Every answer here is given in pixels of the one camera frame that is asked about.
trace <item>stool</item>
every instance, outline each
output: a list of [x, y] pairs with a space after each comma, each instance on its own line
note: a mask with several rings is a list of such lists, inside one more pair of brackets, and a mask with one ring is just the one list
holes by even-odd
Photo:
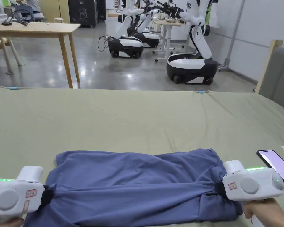
[[63, 18], [54, 18], [54, 23], [56, 23], [56, 21], [61, 21], [61, 23], [64, 24]]

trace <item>folded shirt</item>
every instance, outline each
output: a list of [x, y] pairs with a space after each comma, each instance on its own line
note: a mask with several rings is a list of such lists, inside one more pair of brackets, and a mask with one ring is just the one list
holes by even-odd
[[24, 227], [140, 227], [235, 220], [240, 202], [223, 198], [215, 183], [226, 174], [212, 150], [162, 155], [68, 151], [46, 185], [50, 204], [28, 214]]

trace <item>phone screen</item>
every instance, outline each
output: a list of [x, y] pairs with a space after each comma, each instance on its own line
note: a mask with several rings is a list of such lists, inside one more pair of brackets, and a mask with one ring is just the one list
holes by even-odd
[[284, 160], [273, 150], [259, 150], [258, 153], [284, 179]]

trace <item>green led light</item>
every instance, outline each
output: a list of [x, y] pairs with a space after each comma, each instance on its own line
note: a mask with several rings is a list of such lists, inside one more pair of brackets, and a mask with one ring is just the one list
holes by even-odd
[[2, 179], [2, 178], [0, 178], [0, 181], [12, 182], [13, 180], [11, 180], [11, 179]]
[[265, 167], [258, 167], [258, 168], [248, 168], [246, 169], [247, 171], [253, 171], [253, 170], [258, 170], [258, 169], [264, 169]]

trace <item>red label sticker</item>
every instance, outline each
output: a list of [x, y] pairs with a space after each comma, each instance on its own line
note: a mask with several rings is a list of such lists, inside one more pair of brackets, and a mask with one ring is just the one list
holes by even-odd
[[26, 213], [28, 211], [29, 200], [26, 200], [23, 206], [22, 213]]
[[37, 196], [37, 189], [29, 190], [26, 192], [26, 198]]
[[231, 183], [231, 184], [228, 184], [228, 186], [229, 186], [229, 190], [234, 190], [234, 189], [236, 189], [236, 184], [235, 184], [235, 182], [233, 182], [233, 183]]

